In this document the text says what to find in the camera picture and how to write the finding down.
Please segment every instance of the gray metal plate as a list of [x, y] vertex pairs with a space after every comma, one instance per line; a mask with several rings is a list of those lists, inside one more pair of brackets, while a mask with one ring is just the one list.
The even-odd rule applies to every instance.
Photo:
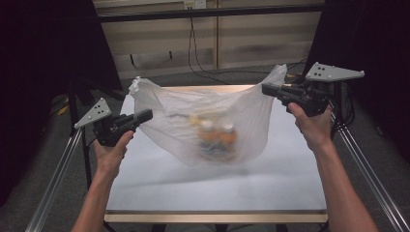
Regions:
[[108, 107], [105, 99], [101, 98], [85, 115], [82, 117], [78, 123], [74, 125], [75, 129], [82, 128], [88, 124], [99, 121], [102, 118], [111, 115], [111, 110]]
[[364, 77], [364, 71], [352, 71], [347, 69], [338, 68], [335, 66], [327, 66], [319, 63], [315, 63], [311, 69], [307, 72], [307, 80], [316, 80], [324, 82], [332, 82], [345, 79], [353, 79]]

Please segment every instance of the white plastic bag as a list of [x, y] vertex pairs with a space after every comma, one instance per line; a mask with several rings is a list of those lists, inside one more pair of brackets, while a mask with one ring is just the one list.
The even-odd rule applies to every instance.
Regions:
[[274, 98], [262, 83], [282, 85], [286, 66], [276, 66], [259, 84], [236, 93], [209, 90], [176, 92], [148, 79], [130, 87], [134, 111], [152, 109], [140, 129], [187, 165], [237, 164], [257, 157], [267, 140]]

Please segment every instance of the forearm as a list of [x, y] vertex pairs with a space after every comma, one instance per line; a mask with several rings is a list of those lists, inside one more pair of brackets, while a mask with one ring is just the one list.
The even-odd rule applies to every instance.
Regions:
[[332, 142], [314, 149], [328, 207], [331, 231], [377, 231], [354, 191]]
[[97, 171], [72, 231], [102, 231], [103, 217], [112, 183], [113, 180]]

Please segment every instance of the left hand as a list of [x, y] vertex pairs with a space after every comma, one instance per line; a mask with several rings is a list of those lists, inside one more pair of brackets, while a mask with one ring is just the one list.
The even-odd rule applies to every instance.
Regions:
[[97, 139], [94, 141], [97, 173], [104, 175], [109, 180], [114, 180], [118, 176], [121, 161], [127, 152], [127, 144], [129, 144], [132, 136], [133, 131], [125, 132], [115, 147], [104, 147]]

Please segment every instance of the metal frame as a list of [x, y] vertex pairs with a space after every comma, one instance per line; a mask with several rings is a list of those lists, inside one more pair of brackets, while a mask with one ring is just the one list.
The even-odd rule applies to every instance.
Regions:
[[30, 222], [26, 228], [26, 232], [42, 231], [45, 220], [54, 202], [58, 189], [61, 186], [63, 177], [66, 174], [67, 168], [73, 157], [73, 152], [78, 144], [79, 139], [83, 134], [83, 130], [77, 130], [75, 134], [70, 138], [67, 143], [67, 147], [64, 150], [63, 156], [61, 156], [60, 162], [54, 171], [47, 190], [45, 191], [42, 201], [37, 206], [34, 215], [31, 217]]
[[407, 224], [404, 216], [402, 215], [400, 209], [386, 191], [376, 173], [371, 168], [368, 163], [365, 154], [360, 149], [358, 143], [353, 138], [347, 127], [342, 127], [338, 130], [343, 142], [346, 144], [347, 149], [352, 155], [353, 160], [359, 166], [362, 174], [365, 176], [368, 186], [373, 191], [374, 196], [377, 198], [380, 206], [383, 208], [386, 216], [389, 218], [395, 231], [406, 232], [410, 231], [410, 227]]
[[[289, 14], [289, 13], [307, 13], [307, 12], [321, 12], [327, 9], [340, 9], [342, 7], [353, 7], [354, 4], [311, 4], [311, 5], [287, 5], [274, 7], [256, 7], [256, 8], [241, 8], [241, 9], [206, 9], [206, 10], [192, 10], [192, 11], [171, 11], [158, 13], [143, 13], [143, 14], [100, 14], [97, 18], [65, 18], [68, 23], [78, 21], [80, 23], [86, 22], [120, 22], [120, 21], [135, 21], [135, 20], [156, 20], [156, 19], [171, 19], [171, 18], [190, 18], [190, 17], [208, 17], [208, 16], [230, 16], [230, 15], [267, 15], [267, 14]], [[359, 148], [357, 142], [354, 140], [352, 134], [347, 127], [341, 128], [339, 131], [344, 143], [349, 149], [353, 159], [358, 164], [360, 170], [366, 178], [368, 185], [385, 211], [387, 217], [391, 221], [395, 231], [410, 231], [409, 225], [405, 221], [398, 206], [387, 193], [377, 175], [372, 170], [370, 164], [367, 162], [365, 155]], [[44, 193], [42, 201], [32, 216], [26, 232], [41, 231], [45, 219], [49, 213], [52, 203], [55, 199], [57, 190], [59, 189], [66, 173], [68, 164], [73, 156], [73, 151], [76, 148], [83, 130], [77, 130], [70, 138], [66, 150], [60, 159], [59, 164], [53, 174], [53, 177]]]

